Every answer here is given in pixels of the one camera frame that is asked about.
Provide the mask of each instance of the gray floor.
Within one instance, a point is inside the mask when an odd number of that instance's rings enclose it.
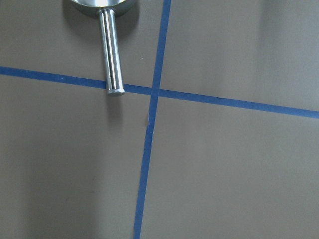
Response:
[[[117,19],[152,86],[162,0]],[[172,0],[161,88],[319,111],[315,0]],[[98,22],[0,0],[0,66],[104,79]],[[0,238],[132,239],[150,96],[0,75]],[[318,119],[159,98],[142,239],[319,238]]]

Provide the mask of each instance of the silver cylindrical handle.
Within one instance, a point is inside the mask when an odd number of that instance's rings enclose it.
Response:
[[[105,58],[107,90],[110,96],[124,94],[118,39],[115,27],[115,12],[111,8],[99,11],[100,28]]]

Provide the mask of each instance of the horizontal blue line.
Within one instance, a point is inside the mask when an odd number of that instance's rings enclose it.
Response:
[[[160,90],[159,96],[172,98],[172,99],[185,100],[185,101],[202,102],[202,103],[209,103],[214,105],[231,106],[231,107],[244,108],[244,109],[250,109],[250,110],[256,110],[256,111],[267,111],[267,112],[273,112],[273,113],[319,119],[318,111],[303,110],[303,109],[290,108],[285,106],[268,105],[263,103],[250,102],[250,101],[219,98],[215,96],[206,96],[206,95],[170,91],[170,90]]]
[[[0,66],[0,74],[7,75],[7,76],[17,76],[17,77],[23,77],[23,78],[36,79],[36,80],[43,80],[43,81],[65,83],[65,84],[78,85],[78,86],[94,87],[94,88],[100,88],[100,89],[105,89],[106,87],[105,81],[92,80],[92,79],[86,79],[86,78],[80,78],[80,77],[74,77],[74,76],[65,76],[65,75],[52,74],[52,73],[44,73],[44,72],[38,72],[38,71],[29,71],[29,70],[16,69],[11,67]],[[125,90],[129,93],[151,95],[152,89],[150,87],[135,86],[135,85],[129,85],[129,84],[125,84],[124,86],[125,86]],[[250,110],[267,111],[267,112],[274,112],[279,114],[287,114],[287,115],[293,115],[293,116],[302,116],[302,117],[319,119],[318,111],[303,110],[303,109],[290,108],[285,106],[275,106],[275,105],[268,105],[263,103],[219,98],[214,96],[206,96],[206,95],[162,90],[162,89],[159,90],[159,96],[172,98],[172,99],[185,100],[185,101],[202,102],[202,103],[209,103],[209,104],[215,104],[215,105],[231,106],[231,107],[245,108]]]
[[[100,89],[106,88],[105,81],[92,80],[92,79],[75,77],[75,76],[65,76],[65,75],[59,75],[59,74],[44,73],[39,71],[29,71],[29,70],[16,69],[11,67],[0,66],[0,74],[7,75],[7,76],[24,77],[24,78],[36,79],[36,80],[42,80],[42,81],[65,83],[65,84],[71,84],[71,85],[77,85],[77,86],[87,86],[87,87],[94,87],[94,88],[100,88]],[[126,92],[143,94],[143,95],[150,95],[152,90],[150,87],[135,86],[135,85],[129,85],[129,84],[124,84],[124,88]]]

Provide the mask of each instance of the blue tape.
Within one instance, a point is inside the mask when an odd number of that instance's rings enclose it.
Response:
[[[86,78],[80,78],[80,77],[74,77],[74,76],[65,76],[65,75],[52,74],[52,73],[44,73],[39,71],[29,71],[29,70],[16,69],[11,67],[0,66],[0,74],[7,75],[7,76],[17,76],[17,77],[23,77],[23,78],[29,78],[29,79],[36,79],[36,80],[42,80],[42,81],[71,84],[71,85],[77,85],[77,86],[87,86],[87,87],[94,87],[94,88],[100,88],[100,89],[106,88],[105,81],[92,80],[92,79],[86,79]],[[143,94],[143,95],[150,95],[152,90],[150,87],[135,86],[135,85],[129,85],[129,84],[124,84],[124,88],[126,92]]]
[[[209,104],[215,104],[215,105],[231,106],[231,107],[244,108],[244,109],[250,109],[250,110],[267,111],[267,112],[274,112],[274,113],[280,113],[280,114],[286,114],[286,115],[303,116],[303,117],[319,119],[318,111],[296,109],[296,108],[290,108],[285,106],[275,106],[275,105],[268,105],[263,103],[219,98],[214,96],[205,96],[205,95],[198,95],[198,94],[178,92],[178,91],[169,91],[169,90],[160,90],[159,96],[166,97],[166,98],[179,99],[179,100],[202,102],[202,103],[209,103]]]
[[[154,67],[153,85],[151,91],[151,100],[149,108],[149,125],[145,133],[144,153],[141,166],[140,186],[138,192],[138,199],[136,204],[135,221],[134,221],[134,239],[140,239],[142,220],[144,212],[144,203],[146,195],[146,187],[149,175],[149,166],[152,151],[153,132],[155,127],[156,112],[159,101],[160,79],[163,67],[168,19],[170,12],[170,0],[164,0],[163,9],[159,28],[159,41],[157,48],[157,55]]]

